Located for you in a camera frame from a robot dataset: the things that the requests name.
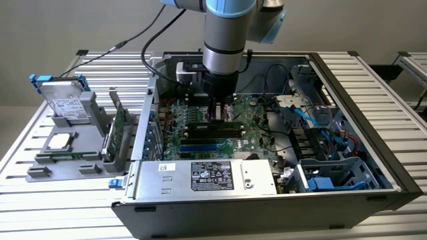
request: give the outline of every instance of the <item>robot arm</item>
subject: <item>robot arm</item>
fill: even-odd
[[[208,94],[211,120],[216,106],[236,90],[247,40],[271,44],[285,10],[281,0],[160,0],[161,3],[205,13],[201,88]]]

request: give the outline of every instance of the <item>floor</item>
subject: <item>floor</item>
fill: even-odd
[[[0,106],[0,160],[18,137],[37,106]]]

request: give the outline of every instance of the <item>hard drive label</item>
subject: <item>hard drive label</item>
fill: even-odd
[[[77,98],[53,99],[53,103],[65,119],[88,119],[85,109],[83,108]]]
[[[192,162],[191,189],[193,191],[233,190],[235,186],[231,162]]]

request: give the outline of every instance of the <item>gray wall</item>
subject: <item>gray wall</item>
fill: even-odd
[[[159,0],[1,0],[0,105],[38,105],[29,73],[57,75],[76,50],[107,50],[144,28]],[[427,52],[427,0],[285,0],[288,14],[272,45],[255,50],[355,50],[368,63],[389,63],[396,51]],[[167,8],[144,41],[177,13]],[[188,12],[152,44],[153,51],[196,50],[203,44],[201,14]],[[399,90],[405,82],[396,83]]]

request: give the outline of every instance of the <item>warning label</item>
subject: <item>warning label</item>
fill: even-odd
[[[54,99],[53,103],[68,120],[88,119],[87,112],[77,98]]]
[[[231,162],[192,162],[191,189],[193,191],[233,190],[235,186]]]

